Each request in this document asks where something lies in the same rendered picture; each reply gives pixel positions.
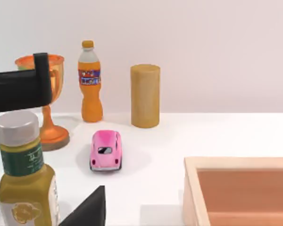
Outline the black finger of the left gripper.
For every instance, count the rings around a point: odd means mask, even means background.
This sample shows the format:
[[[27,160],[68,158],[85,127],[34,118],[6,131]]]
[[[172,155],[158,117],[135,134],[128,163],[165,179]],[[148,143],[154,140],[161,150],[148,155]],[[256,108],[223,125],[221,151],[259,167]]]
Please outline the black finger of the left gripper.
[[[46,106],[52,101],[49,58],[47,53],[35,53],[34,66],[36,72],[36,106]]]

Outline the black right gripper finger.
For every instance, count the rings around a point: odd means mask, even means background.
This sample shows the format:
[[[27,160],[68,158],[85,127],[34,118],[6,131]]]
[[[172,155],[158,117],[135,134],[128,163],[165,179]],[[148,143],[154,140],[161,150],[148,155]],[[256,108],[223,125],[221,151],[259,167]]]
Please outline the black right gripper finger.
[[[98,186],[59,226],[105,226],[105,186]]]

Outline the orange soda bottle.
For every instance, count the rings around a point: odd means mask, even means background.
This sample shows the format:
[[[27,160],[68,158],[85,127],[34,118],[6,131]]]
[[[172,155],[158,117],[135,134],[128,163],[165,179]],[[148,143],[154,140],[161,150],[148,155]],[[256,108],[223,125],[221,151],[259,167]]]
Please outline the orange soda bottle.
[[[79,86],[83,95],[81,115],[85,122],[98,122],[103,117],[100,61],[92,40],[82,41],[82,50],[78,59]]]

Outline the orange trophy cup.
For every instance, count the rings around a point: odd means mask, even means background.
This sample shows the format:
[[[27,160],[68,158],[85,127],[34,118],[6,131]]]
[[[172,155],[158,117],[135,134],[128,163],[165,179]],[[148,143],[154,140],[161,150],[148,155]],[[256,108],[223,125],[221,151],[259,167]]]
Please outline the orange trophy cup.
[[[50,80],[52,91],[52,103],[55,102],[63,86],[64,76],[64,58],[60,55],[49,54]],[[19,70],[28,70],[34,68],[33,56],[20,57],[15,61]],[[43,123],[40,127],[40,138],[43,151],[58,150],[66,146],[69,141],[69,132],[67,129],[55,125],[51,118],[51,108],[49,105],[42,107]]]

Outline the pink toy car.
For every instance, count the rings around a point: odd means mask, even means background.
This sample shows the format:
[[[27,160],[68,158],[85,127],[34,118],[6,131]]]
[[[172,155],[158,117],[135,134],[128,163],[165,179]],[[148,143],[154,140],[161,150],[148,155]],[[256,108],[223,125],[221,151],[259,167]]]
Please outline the pink toy car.
[[[118,131],[98,130],[92,136],[90,169],[114,171],[122,168],[122,141]]]

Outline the yellow sauce bottle grey cap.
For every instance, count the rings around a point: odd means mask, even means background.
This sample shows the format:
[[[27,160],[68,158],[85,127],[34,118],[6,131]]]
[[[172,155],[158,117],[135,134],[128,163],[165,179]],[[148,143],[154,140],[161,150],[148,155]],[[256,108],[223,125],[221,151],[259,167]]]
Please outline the yellow sauce bottle grey cap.
[[[55,171],[44,163],[38,117],[21,110],[0,116],[0,210],[5,226],[58,226]]]

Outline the tan wooden cylinder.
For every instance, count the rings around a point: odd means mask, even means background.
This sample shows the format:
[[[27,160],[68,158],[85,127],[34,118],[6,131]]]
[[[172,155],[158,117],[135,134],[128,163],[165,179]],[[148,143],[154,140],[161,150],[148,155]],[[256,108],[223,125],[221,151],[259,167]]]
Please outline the tan wooden cylinder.
[[[133,65],[131,78],[131,124],[153,128],[160,116],[160,67],[151,64]]]

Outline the shallow salmon-coloured box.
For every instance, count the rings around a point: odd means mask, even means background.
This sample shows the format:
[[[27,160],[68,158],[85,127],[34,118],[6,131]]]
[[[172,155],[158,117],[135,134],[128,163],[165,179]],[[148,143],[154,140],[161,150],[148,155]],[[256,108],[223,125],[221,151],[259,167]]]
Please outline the shallow salmon-coloured box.
[[[186,157],[184,226],[283,226],[283,157]]]

